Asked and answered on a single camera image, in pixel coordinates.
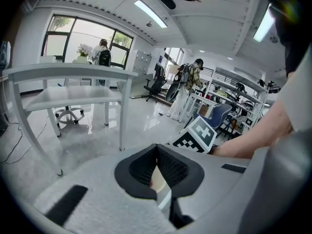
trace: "potted plant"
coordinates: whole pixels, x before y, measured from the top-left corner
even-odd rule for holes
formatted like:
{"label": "potted plant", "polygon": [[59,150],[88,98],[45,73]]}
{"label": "potted plant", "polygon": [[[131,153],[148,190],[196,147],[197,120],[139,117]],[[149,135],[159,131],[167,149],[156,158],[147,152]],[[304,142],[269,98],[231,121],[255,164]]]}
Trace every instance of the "potted plant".
{"label": "potted plant", "polygon": [[74,60],[74,63],[87,63],[87,58],[89,57],[89,59],[91,59],[91,52],[92,52],[93,48],[88,46],[87,44],[80,44],[80,46],[78,47],[77,53],[79,54],[79,56],[77,57],[76,60]]}

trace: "black rubber pad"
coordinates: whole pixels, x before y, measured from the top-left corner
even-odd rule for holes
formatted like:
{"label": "black rubber pad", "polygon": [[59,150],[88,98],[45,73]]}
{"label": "black rubber pad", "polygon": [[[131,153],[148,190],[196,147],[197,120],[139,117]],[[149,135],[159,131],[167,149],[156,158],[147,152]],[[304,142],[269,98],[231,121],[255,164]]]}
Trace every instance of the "black rubber pad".
{"label": "black rubber pad", "polygon": [[223,166],[221,166],[221,168],[224,168],[226,170],[230,170],[232,172],[240,173],[240,174],[243,174],[246,170],[246,167],[235,166],[235,165],[231,165],[231,164],[224,164]]}
{"label": "black rubber pad", "polygon": [[88,188],[84,186],[73,186],[45,216],[57,225],[63,226],[87,191]]}

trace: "white pants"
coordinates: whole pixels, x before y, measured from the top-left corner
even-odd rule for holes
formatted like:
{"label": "white pants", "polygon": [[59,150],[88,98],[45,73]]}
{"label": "white pants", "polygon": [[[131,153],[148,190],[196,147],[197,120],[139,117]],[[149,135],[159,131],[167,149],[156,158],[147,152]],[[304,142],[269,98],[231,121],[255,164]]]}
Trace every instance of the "white pants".
{"label": "white pants", "polygon": [[185,104],[189,93],[190,92],[184,88],[184,85],[180,85],[179,93],[177,94],[174,103],[168,111],[167,116],[173,119],[179,118],[179,114],[183,109],[183,105]]}

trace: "plaid shirt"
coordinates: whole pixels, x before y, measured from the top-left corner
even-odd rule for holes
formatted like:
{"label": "plaid shirt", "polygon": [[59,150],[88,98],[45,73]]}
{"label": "plaid shirt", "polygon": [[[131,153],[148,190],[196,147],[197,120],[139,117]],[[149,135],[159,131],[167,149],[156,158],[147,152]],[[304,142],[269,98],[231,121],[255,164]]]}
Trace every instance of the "plaid shirt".
{"label": "plaid shirt", "polygon": [[200,76],[199,66],[197,63],[193,63],[190,66],[189,80],[187,81],[185,85],[185,89],[191,90],[194,84],[196,84],[199,87],[202,87],[203,85],[201,84],[199,80],[199,76]]}

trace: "tree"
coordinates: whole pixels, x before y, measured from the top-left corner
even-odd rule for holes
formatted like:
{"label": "tree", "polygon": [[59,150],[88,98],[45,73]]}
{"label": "tree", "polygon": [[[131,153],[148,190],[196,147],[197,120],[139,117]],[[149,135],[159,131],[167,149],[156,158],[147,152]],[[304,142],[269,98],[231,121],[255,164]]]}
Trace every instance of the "tree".
{"label": "tree", "polygon": [[113,43],[119,44],[125,48],[130,48],[131,45],[131,38],[123,35],[120,32],[116,32]]}
{"label": "tree", "polygon": [[54,17],[50,31],[56,31],[57,29],[64,27],[69,23],[69,21],[70,18]]}

